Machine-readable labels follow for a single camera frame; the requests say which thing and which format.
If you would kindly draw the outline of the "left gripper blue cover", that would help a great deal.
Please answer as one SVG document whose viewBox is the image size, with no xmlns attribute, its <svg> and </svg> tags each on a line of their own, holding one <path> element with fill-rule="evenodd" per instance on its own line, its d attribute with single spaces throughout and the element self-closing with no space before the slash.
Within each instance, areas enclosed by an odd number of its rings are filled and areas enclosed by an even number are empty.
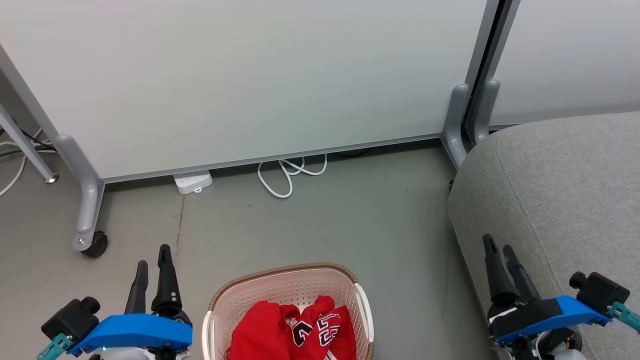
<svg viewBox="0 0 640 360">
<path fill-rule="evenodd" d="M 67 353 L 75 356 L 105 348 L 107 354 L 115 354 L 114 349 L 134 348 L 144 350 L 152 360 L 179 360 L 185 356 L 193 344 L 194 331 L 185 322 L 169 319 L 178 316 L 183 308 L 169 244 L 160 246 L 157 265 L 157 293 L 151 301 L 151 312 L 156 315 L 146 313 L 149 271 L 146 260 L 140 260 L 124 314 L 106 317 Z"/>
</svg>

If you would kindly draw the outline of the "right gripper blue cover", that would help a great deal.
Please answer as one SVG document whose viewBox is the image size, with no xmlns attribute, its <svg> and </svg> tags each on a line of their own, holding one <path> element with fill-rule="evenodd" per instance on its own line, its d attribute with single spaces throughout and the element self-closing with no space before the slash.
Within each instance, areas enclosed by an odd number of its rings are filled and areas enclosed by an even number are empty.
<svg viewBox="0 0 640 360">
<path fill-rule="evenodd" d="M 519 298 L 521 301 L 508 310 L 494 312 L 488 319 L 493 342 L 509 354 L 510 360 L 542 360 L 533 340 L 543 333 L 581 324 L 604 327 L 613 321 L 571 296 L 541 300 L 514 249 L 506 244 L 503 257 L 513 284 L 493 237 L 485 234 L 482 242 L 492 305 L 509 306 Z"/>
</svg>

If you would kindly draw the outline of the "red garment with small print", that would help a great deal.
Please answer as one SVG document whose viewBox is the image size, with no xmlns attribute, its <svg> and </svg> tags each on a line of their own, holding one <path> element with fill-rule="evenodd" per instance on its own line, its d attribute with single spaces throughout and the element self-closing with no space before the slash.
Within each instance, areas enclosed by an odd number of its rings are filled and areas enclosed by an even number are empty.
<svg viewBox="0 0 640 360">
<path fill-rule="evenodd" d="M 233 330 L 225 360 L 291 360 L 287 321 L 298 315 L 295 305 L 259 301 Z"/>
</svg>

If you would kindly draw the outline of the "red jersey with number print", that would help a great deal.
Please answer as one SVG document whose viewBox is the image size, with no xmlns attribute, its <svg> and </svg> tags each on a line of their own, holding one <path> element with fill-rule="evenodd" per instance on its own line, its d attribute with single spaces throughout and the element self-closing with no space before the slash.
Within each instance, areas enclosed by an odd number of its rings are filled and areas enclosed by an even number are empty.
<svg viewBox="0 0 640 360">
<path fill-rule="evenodd" d="M 291 360 L 357 360 L 354 325 L 348 308 L 320 295 L 303 310 L 279 306 Z"/>
</svg>

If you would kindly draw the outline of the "grey fabric sofa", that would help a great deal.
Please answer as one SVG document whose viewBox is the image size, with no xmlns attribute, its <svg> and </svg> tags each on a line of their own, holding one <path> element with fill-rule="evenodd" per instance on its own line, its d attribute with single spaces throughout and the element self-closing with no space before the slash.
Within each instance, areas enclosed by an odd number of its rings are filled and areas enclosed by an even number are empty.
<svg viewBox="0 0 640 360">
<path fill-rule="evenodd" d="M 534 121 L 490 134 L 455 175 L 448 214 L 482 314 L 482 236 L 512 246 L 544 299 L 576 272 L 626 287 L 640 313 L 640 111 Z"/>
</svg>

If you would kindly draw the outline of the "black caster wheel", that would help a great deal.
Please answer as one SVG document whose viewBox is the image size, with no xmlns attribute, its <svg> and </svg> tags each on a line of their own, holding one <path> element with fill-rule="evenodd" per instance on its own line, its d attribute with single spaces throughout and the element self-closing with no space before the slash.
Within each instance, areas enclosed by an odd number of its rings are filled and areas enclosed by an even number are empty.
<svg viewBox="0 0 640 360">
<path fill-rule="evenodd" d="M 105 253 L 108 246 L 108 236 L 104 231 L 98 230 L 93 234 L 93 241 L 91 242 L 91 245 L 87 249 L 80 251 L 80 253 L 88 258 L 97 259 Z"/>
</svg>

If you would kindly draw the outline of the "grey partition foot with caster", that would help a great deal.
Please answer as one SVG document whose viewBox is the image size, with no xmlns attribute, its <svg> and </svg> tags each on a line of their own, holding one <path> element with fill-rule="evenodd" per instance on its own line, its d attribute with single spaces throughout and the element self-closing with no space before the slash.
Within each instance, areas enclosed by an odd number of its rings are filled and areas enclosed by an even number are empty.
<svg viewBox="0 0 640 360">
<path fill-rule="evenodd" d="M 80 185 L 80 206 L 72 247 L 81 252 L 91 246 L 98 223 L 105 183 L 96 173 L 77 141 L 69 135 L 58 134 L 55 148 Z"/>
</svg>

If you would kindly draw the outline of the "white power strip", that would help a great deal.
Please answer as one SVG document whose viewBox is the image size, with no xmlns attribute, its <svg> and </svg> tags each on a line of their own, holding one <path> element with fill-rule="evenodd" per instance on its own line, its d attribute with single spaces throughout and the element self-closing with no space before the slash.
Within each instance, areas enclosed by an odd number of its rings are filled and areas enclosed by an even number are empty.
<svg viewBox="0 0 640 360">
<path fill-rule="evenodd" d="M 203 189 L 214 183 L 210 171 L 192 171 L 173 175 L 178 192 L 182 195 L 200 194 Z"/>
</svg>

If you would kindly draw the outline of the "beige plastic laundry basket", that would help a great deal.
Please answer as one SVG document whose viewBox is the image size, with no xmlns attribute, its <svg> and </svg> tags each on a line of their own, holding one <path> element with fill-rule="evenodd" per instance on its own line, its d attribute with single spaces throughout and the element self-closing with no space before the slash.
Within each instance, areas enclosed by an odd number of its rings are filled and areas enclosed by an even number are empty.
<svg viewBox="0 0 640 360">
<path fill-rule="evenodd" d="M 304 310 L 318 296 L 329 296 L 336 305 L 349 310 L 356 360 L 373 360 L 375 330 L 366 292 L 352 271 L 330 262 L 268 269 L 241 276 L 220 287 L 202 321 L 203 359 L 226 360 L 233 330 L 254 304 L 269 301 Z"/>
</svg>

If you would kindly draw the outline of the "grey metal table leg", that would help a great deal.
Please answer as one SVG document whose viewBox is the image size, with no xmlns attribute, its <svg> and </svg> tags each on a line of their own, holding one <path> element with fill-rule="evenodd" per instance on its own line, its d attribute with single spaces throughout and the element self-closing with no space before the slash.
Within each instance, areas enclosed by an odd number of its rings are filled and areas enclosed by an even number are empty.
<svg viewBox="0 0 640 360">
<path fill-rule="evenodd" d="M 2 127 L 13 142 L 16 143 L 16 146 L 23 152 L 26 159 L 34 164 L 36 170 L 39 171 L 44 178 L 45 183 L 51 184 L 58 180 L 58 174 L 50 169 L 32 144 L 32 141 L 35 142 L 35 140 L 31 140 L 25 135 L 2 105 L 0 105 L 0 127 Z"/>
</svg>

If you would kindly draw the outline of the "large white partition board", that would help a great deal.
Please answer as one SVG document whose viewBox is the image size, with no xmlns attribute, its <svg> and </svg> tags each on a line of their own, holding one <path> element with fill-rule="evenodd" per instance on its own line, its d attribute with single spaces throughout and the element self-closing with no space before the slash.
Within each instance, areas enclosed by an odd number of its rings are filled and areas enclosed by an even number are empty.
<svg viewBox="0 0 640 360">
<path fill-rule="evenodd" d="M 489 3 L 0 0 L 0 48 L 118 182 L 436 137 Z"/>
</svg>

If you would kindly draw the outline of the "narrow white partition board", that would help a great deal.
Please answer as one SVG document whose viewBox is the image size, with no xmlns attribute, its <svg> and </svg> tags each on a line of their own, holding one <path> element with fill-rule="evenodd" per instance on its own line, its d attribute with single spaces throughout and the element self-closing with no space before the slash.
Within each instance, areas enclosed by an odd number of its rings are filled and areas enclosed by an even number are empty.
<svg viewBox="0 0 640 360">
<path fill-rule="evenodd" d="M 640 0 L 519 0 L 490 126 L 640 112 Z"/>
</svg>

